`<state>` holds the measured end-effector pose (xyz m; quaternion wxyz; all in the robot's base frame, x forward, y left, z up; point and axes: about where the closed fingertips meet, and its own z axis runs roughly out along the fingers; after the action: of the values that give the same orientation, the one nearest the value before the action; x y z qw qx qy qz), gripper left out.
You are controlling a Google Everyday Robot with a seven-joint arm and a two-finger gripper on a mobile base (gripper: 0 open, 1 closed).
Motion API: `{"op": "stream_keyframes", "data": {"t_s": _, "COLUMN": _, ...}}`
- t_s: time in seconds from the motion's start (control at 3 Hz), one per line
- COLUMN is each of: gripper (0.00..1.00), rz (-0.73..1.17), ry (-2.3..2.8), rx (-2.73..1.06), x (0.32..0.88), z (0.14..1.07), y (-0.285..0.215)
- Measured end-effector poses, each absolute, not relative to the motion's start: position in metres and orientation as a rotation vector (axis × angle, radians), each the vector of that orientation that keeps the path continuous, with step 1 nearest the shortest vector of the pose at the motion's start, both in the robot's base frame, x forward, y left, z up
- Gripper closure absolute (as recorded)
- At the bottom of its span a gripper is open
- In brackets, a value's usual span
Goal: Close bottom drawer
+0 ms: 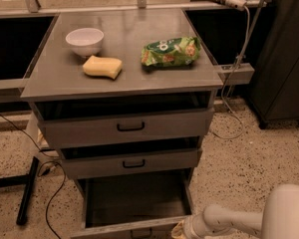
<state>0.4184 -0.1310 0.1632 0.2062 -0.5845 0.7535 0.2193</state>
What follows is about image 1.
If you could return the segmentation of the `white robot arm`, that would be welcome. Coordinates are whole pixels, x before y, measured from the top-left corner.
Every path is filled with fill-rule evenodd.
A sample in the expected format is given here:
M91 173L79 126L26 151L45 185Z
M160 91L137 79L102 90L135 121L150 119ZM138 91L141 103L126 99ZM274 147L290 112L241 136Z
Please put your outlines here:
M171 231L173 239L205 239L235 230L259 239L299 239L299 185L276 187L262 213L239 212L211 204L197 215L180 221Z

